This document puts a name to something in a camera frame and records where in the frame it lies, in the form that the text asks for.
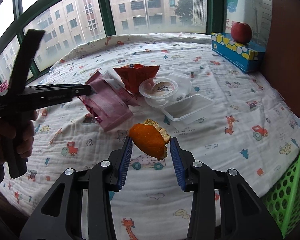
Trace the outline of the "person left hand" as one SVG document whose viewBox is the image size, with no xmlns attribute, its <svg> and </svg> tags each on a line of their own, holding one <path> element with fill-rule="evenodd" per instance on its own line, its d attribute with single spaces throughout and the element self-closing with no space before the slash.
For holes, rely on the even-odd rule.
<svg viewBox="0 0 300 240">
<path fill-rule="evenodd" d="M 31 156 L 34 142 L 34 124 L 38 118 L 36 110 L 19 118 L 0 118 L 0 165 L 6 157 L 15 153 L 26 159 Z"/>
</svg>

